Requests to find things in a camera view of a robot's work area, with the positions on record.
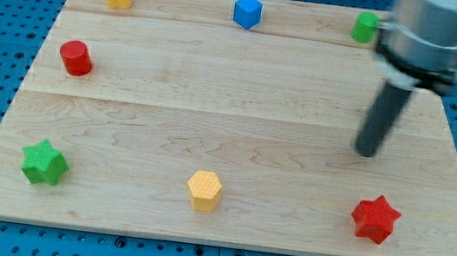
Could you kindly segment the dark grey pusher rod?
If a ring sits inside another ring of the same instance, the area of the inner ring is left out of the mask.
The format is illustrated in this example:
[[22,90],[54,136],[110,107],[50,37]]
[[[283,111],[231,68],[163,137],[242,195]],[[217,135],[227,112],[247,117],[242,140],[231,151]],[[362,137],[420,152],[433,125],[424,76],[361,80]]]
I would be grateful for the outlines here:
[[355,149],[364,157],[374,157],[412,95],[386,81],[379,90],[356,136]]

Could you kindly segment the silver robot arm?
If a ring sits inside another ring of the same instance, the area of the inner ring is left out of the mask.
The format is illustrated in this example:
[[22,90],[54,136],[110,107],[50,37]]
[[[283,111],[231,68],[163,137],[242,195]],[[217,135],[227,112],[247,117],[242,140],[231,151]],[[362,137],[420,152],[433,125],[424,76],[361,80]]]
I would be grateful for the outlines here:
[[378,24],[375,54],[385,81],[356,136],[373,157],[417,89],[444,96],[457,86],[457,0],[395,0]]

